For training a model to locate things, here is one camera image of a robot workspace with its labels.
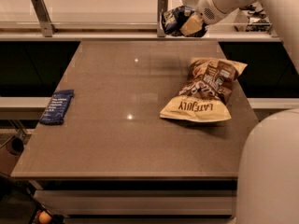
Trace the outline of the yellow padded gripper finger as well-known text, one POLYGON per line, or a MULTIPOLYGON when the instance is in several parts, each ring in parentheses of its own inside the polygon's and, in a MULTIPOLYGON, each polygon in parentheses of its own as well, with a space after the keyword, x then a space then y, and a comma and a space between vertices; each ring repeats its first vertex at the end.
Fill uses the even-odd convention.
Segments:
POLYGON ((204 20, 197 13, 193 13, 182 25, 180 31, 184 36, 203 36, 205 34, 204 20))

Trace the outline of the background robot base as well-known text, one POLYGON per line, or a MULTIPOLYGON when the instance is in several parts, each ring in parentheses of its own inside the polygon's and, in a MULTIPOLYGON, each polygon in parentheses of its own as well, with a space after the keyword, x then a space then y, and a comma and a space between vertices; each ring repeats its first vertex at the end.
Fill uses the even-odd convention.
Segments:
POLYGON ((254 5, 240 7, 237 10, 234 25, 238 32, 269 33, 272 28, 272 23, 264 10, 254 5))

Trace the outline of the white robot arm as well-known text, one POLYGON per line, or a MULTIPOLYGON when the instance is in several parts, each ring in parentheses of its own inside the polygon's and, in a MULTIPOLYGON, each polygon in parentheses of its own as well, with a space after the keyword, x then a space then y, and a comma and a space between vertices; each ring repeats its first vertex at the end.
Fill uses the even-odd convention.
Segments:
MULTIPOLYGON (((215 24, 238 7, 262 4, 299 69, 299 0, 199 0, 195 10, 215 24)), ((299 110, 278 112, 250 133, 239 164, 235 224, 299 224, 299 110)))

